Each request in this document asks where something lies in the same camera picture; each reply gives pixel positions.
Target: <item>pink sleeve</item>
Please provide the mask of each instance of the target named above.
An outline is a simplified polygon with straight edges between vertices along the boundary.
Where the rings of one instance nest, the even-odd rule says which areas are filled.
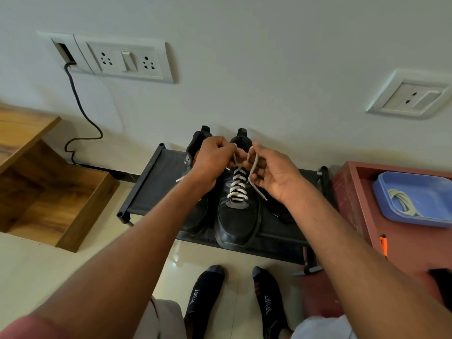
[[[35,315],[15,320],[0,332],[0,339],[70,339],[63,329]]]

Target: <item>forearm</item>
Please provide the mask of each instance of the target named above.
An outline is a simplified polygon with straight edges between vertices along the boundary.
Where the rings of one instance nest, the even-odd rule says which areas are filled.
[[[184,219],[206,191],[196,176],[187,175],[133,228],[76,271],[36,313],[74,338],[132,337]]]
[[[367,245],[306,180],[285,205],[313,247],[359,338],[442,338],[452,314]]]

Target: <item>person's left arm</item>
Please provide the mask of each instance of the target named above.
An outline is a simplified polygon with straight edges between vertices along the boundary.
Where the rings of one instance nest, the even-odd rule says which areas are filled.
[[[131,338],[182,223],[214,187],[236,149],[222,136],[205,139],[185,178],[32,314],[52,321],[72,338]]]

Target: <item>black shoe rack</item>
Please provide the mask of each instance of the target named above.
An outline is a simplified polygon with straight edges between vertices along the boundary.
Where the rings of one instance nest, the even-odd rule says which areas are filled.
[[[169,150],[160,144],[117,213],[118,218],[127,224],[130,223],[130,214],[145,215],[150,211],[176,185],[176,180],[185,170],[184,158],[184,152]],[[300,173],[335,205],[326,167],[319,171],[300,169]],[[195,238],[179,232],[177,239],[220,247],[213,227],[208,227],[205,233]],[[298,226],[281,222],[266,207],[263,207],[262,222],[251,246],[236,251],[305,265],[305,271],[316,265],[315,255]]]

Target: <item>black sock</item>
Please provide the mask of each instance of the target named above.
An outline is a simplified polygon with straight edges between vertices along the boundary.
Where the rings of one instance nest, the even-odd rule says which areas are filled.
[[[262,332],[265,339],[278,339],[284,328],[289,328],[278,282],[258,266],[253,268],[254,291],[262,314]]]
[[[193,327],[193,339],[204,338],[210,312],[220,294],[224,279],[223,267],[212,265],[196,281],[185,313],[185,319],[188,319]]]

